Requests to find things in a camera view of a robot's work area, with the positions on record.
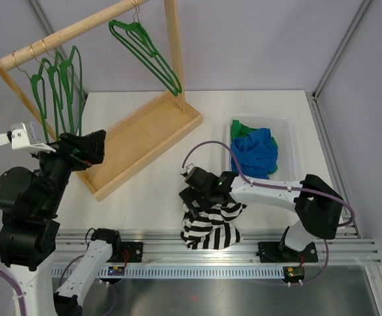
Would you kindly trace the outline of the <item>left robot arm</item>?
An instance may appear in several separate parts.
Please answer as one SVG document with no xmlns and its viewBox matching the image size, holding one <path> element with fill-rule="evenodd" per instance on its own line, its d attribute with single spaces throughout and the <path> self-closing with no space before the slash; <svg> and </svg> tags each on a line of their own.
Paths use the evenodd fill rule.
<svg viewBox="0 0 382 316">
<path fill-rule="evenodd" d="M 51 270 L 60 224 L 57 211 L 73 172 L 103 162 L 105 130 L 86 136 L 63 133 L 50 144 L 32 144 L 25 128 L 11 132 L 13 149 L 26 149 L 39 169 L 13 167 L 0 176 L 0 260 L 14 289 L 20 315 L 82 315 L 85 297 L 104 263 L 117 261 L 117 230 L 97 229 L 71 276 L 53 290 Z"/>
</svg>

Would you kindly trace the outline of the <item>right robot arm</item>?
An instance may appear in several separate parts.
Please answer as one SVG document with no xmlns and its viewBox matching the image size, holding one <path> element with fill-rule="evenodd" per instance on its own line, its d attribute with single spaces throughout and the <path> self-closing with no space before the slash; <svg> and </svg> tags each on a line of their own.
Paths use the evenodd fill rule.
<svg viewBox="0 0 382 316">
<path fill-rule="evenodd" d="M 185 174 L 185 183 L 179 193 L 185 209 L 181 238 L 193 250 L 220 250 L 239 242 L 241 235 L 231 222 L 246 206 L 256 203 L 286 209 L 298 217 L 279 242 L 259 250 L 264 263 L 307 261 L 309 248 L 317 239 L 336 237 L 343 201 L 316 175 L 278 182 L 252 180 L 233 171 L 216 176 L 193 167 Z"/>
</svg>

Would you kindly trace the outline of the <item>green hanger of striped top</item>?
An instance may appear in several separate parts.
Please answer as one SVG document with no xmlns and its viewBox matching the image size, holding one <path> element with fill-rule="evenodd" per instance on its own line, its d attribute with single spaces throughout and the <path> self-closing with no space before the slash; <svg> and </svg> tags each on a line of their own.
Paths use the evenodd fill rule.
<svg viewBox="0 0 382 316">
<path fill-rule="evenodd" d="M 66 132 L 80 136 L 82 135 L 82 115 L 85 106 L 82 56 L 75 45 L 72 46 L 67 58 L 64 58 L 60 51 L 58 52 L 61 54 L 58 60 L 62 78 L 63 114 Z M 49 59 L 51 62 L 53 62 L 55 53 Z"/>
</svg>

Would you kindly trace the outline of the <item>black white striped tank top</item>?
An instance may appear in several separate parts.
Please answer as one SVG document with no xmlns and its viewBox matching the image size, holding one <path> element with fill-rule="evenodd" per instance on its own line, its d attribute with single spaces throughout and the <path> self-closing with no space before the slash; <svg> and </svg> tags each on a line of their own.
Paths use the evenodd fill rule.
<svg viewBox="0 0 382 316">
<path fill-rule="evenodd" d="M 182 205 L 180 238 L 190 250 L 223 250 L 243 240 L 234 220 L 246 209 L 242 203 L 215 205 L 196 217 Z"/>
</svg>

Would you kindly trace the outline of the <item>green hanger of blue top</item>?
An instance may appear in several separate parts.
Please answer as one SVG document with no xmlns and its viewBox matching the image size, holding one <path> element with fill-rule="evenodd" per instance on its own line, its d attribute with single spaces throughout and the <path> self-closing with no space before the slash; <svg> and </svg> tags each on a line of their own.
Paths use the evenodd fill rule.
<svg viewBox="0 0 382 316">
<path fill-rule="evenodd" d="M 53 62 L 51 62 L 48 58 L 42 58 L 42 60 L 38 60 L 36 56 L 34 55 L 34 50 L 32 48 L 32 45 L 30 45 L 30 53 L 34 60 L 36 62 L 42 62 L 45 65 L 47 78 L 49 81 L 49 85 L 51 87 L 51 94 L 53 99 L 53 115 L 54 115 L 54 121 L 55 121 L 55 135 L 52 136 L 52 139 L 58 140 L 59 139 L 59 128 L 62 128 L 63 132 L 66 132 L 66 124 L 63 114 L 64 109 L 64 103 L 62 98 L 62 78 L 60 74 L 59 69 L 59 60 L 58 58 L 61 56 L 61 54 L 56 51 L 55 56 L 53 57 Z"/>
</svg>

